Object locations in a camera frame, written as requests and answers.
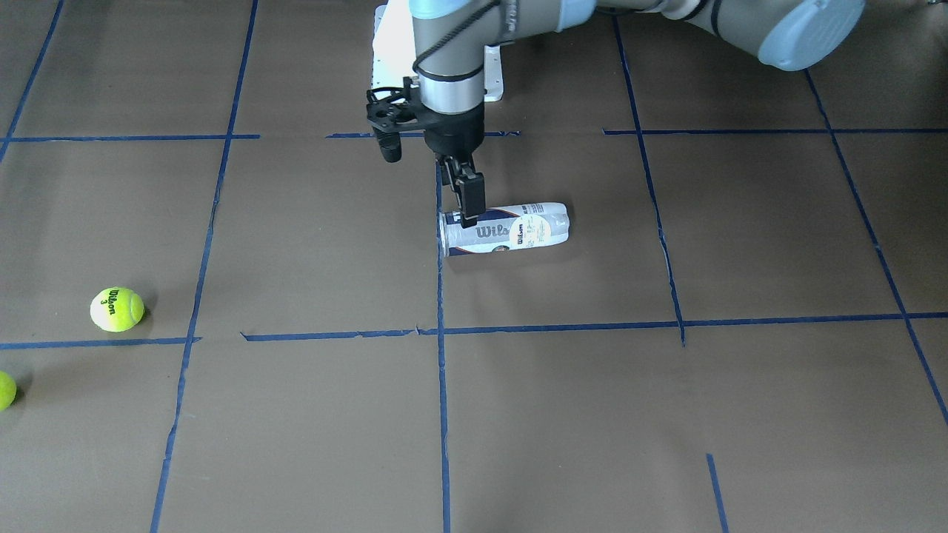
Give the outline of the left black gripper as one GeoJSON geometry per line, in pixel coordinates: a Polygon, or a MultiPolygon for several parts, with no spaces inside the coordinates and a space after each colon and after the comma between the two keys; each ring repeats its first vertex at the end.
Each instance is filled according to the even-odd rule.
{"type": "Polygon", "coordinates": [[[474,227],[487,211],[483,173],[477,171],[472,155],[485,137],[485,104],[458,114],[440,113],[422,107],[424,141],[441,156],[441,185],[453,189],[460,212],[461,227],[474,227]]]}

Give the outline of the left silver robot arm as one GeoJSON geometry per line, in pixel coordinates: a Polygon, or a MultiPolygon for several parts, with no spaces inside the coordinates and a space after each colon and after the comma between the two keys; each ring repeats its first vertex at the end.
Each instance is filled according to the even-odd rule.
{"type": "Polygon", "coordinates": [[[864,1],[412,1],[415,78],[407,103],[453,189],[461,225],[487,211],[472,155],[484,138],[484,50],[586,23],[597,7],[685,21],[788,72],[806,70],[843,43],[864,1]]]}

